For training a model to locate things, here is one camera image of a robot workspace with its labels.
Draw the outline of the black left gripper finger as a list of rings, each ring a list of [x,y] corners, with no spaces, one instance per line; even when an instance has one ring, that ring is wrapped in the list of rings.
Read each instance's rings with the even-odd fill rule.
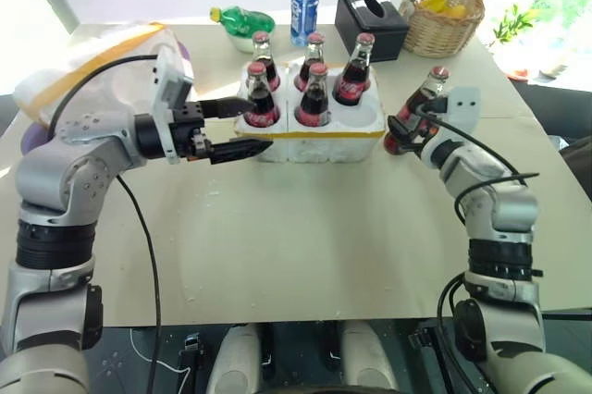
[[[253,111],[253,102],[237,96],[202,100],[204,119],[238,117],[251,111]]]
[[[268,149],[272,140],[257,137],[239,137],[210,146],[208,158],[212,165],[255,157]]]

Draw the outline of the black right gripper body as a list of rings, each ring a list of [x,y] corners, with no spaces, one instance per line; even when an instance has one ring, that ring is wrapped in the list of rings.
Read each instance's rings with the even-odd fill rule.
[[[438,131],[431,121],[413,113],[408,106],[401,109],[402,150],[422,150],[426,141]]]

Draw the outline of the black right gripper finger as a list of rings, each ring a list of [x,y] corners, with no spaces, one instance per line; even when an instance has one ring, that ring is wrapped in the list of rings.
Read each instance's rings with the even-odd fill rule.
[[[448,97],[439,96],[424,100],[414,108],[413,112],[418,116],[427,114],[446,114],[448,112]]]
[[[405,128],[396,116],[388,116],[387,125],[385,150],[389,154],[407,154],[419,151],[419,144],[413,142],[411,132]]]

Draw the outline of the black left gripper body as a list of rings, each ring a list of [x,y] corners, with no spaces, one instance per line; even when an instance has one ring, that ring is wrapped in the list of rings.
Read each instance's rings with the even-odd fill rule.
[[[212,143],[202,133],[205,126],[201,104],[185,104],[172,111],[173,122],[169,129],[177,155],[187,161],[207,159],[212,152]]]

